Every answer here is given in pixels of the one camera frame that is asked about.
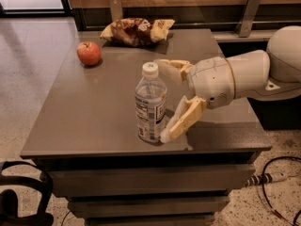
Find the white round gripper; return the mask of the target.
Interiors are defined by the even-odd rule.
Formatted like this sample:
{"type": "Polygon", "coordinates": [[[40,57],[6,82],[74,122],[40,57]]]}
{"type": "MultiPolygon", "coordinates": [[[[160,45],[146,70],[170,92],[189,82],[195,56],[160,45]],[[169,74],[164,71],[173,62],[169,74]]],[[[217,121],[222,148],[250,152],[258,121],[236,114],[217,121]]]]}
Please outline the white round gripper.
{"type": "Polygon", "coordinates": [[[234,99],[235,84],[231,66],[220,56],[192,65],[187,60],[155,59],[159,72],[177,84],[187,79],[188,88],[195,97],[183,96],[160,134],[160,141],[168,143],[194,125],[207,109],[229,105],[234,99]]]}

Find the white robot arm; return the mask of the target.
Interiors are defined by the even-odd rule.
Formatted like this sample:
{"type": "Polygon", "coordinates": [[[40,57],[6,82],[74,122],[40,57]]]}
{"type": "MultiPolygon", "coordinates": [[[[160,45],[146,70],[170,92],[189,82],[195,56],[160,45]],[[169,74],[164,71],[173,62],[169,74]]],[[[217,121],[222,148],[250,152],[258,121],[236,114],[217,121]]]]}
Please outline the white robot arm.
{"type": "Polygon", "coordinates": [[[182,97],[173,117],[160,135],[168,143],[182,135],[205,109],[252,98],[276,101],[301,94],[301,27],[286,26],[269,39],[265,50],[238,56],[187,60],[157,59],[159,72],[172,81],[186,82],[190,97],[182,97]]]}

